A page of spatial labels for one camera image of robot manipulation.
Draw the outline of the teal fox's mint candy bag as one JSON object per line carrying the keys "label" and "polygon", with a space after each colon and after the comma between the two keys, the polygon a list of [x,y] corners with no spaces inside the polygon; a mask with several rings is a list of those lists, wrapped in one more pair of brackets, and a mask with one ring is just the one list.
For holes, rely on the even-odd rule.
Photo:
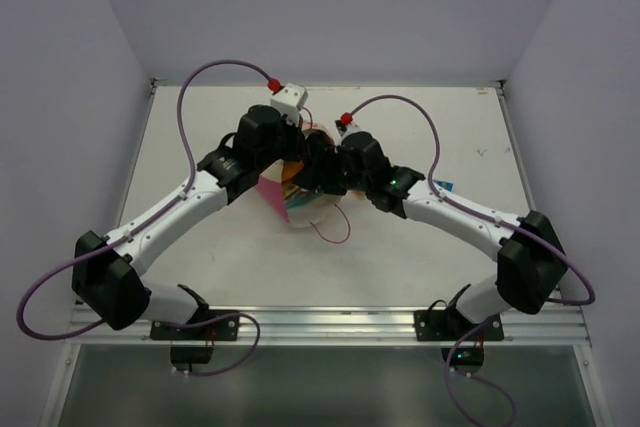
{"label": "teal fox's mint candy bag", "polygon": [[286,210],[300,208],[317,197],[317,192],[289,185],[283,190],[283,202]]}

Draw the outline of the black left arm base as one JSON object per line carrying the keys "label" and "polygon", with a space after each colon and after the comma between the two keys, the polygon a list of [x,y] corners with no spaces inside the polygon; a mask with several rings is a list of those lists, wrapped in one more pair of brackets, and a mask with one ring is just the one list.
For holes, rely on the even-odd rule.
{"label": "black left arm base", "polygon": [[186,324],[154,321],[149,337],[154,341],[226,341],[237,340],[240,315],[237,310],[205,309]]}

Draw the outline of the orange snack bag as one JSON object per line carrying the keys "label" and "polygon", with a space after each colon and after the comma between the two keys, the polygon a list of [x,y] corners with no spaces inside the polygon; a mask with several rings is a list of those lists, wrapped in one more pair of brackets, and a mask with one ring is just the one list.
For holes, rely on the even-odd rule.
{"label": "orange snack bag", "polygon": [[281,168],[281,183],[293,183],[295,177],[305,167],[303,161],[284,161]]}

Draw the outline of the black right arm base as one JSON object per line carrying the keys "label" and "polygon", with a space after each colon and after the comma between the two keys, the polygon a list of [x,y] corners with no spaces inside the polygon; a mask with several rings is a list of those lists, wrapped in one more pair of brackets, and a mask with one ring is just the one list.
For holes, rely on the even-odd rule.
{"label": "black right arm base", "polygon": [[[420,342],[456,341],[470,331],[475,324],[466,320],[455,310],[445,308],[422,309],[413,312],[413,327]],[[503,341],[505,334],[499,316],[489,318],[482,329],[485,341]]]}

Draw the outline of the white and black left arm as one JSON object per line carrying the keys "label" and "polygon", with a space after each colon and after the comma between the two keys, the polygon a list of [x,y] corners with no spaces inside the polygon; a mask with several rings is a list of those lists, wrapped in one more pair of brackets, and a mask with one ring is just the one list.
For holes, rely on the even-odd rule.
{"label": "white and black left arm", "polygon": [[298,160],[304,135],[300,110],[254,105],[232,136],[208,153],[174,192],[127,225],[76,243],[72,288],[114,330],[137,320],[171,325],[185,339],[208,326],[207,302],[193,289],[151,285],[143,277],[171,245],[206,217],[254,188],[279,160]]}

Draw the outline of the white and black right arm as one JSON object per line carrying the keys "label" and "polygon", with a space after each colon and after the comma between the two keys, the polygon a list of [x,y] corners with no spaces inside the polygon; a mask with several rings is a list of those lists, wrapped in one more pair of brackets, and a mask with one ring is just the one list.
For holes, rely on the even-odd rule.
{"label": "white and black right arm", "polygon": [[311,133],[301,159],[296,185],[339,196],[361,191],[376,209],[444,231],[495,262],[494,275],[463,287],[449,302],[445,326],[454,338],[470,338],[485,319],[509,309],[538,314],[567,271],[543,214],[493,211],[440,190],[424,174],[393,165],[368,132],[348,134],[338,145]]}

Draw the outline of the pink and cream paper bag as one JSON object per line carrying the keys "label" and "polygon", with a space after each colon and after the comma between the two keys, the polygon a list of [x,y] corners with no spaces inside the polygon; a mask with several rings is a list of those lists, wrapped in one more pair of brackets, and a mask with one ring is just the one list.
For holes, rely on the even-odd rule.
{"label": "pink and cream paper bag", "polygon": [[[290,227],[312,228],[324,242],[330,244],[346,243],[351,237],[352,228],[348,216],[339,205],[341,197],[297,186],[294,177],[303,167],[302,161],[274,162],[260,175],[257,192]],[[345,223],[346,233],[341,239],[327,237],[319,228],[334,213],[339,213]]]}

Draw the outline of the blue m&m's packet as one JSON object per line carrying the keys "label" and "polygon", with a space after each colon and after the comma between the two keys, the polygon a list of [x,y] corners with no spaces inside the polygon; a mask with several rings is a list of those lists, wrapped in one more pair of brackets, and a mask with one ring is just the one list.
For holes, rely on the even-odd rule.
{"label": "blue m&m's packet", "polygon": [[434,179],[433,183],[440,189],[452,192],[454,190],[454,184],[449,181]]}

